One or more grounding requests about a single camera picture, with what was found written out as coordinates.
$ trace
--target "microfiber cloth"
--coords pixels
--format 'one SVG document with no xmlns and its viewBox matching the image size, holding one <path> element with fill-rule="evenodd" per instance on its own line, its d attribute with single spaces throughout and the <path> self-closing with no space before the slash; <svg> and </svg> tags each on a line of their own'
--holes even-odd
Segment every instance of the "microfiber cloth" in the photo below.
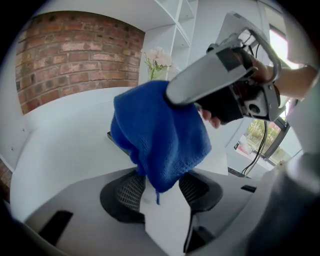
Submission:
<svg viewBox="0 0 320 256">
<path fill-rule="evenodd" d="M 211 150 L 197 108 L 193 104 L 171 108 L 165 101 L 168 83 L 150 81 L 113 101 L 111 136 L 129 152 L 138 175 L 148 177 L 157 195 L 169 190 Z"/>
</svg>

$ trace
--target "white table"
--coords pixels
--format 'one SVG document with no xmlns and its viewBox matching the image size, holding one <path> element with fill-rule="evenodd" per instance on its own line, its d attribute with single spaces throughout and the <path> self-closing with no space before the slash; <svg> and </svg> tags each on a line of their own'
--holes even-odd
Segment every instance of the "white table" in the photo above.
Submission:
<svg viewBox="0 0 320 256">
<path fill-rule="evenodd" d="M 11 180 L 10 205 L 24 222 L 67 186 L 134 167 L 107 137 L 114 96 L 128 88 L 106 88 L 60 98 L 32 111 L 30 133 Z M 206 124 L 212 151 L 197 168 L 228 175 L 225 148 L 218 132 Z"/>
</svg>

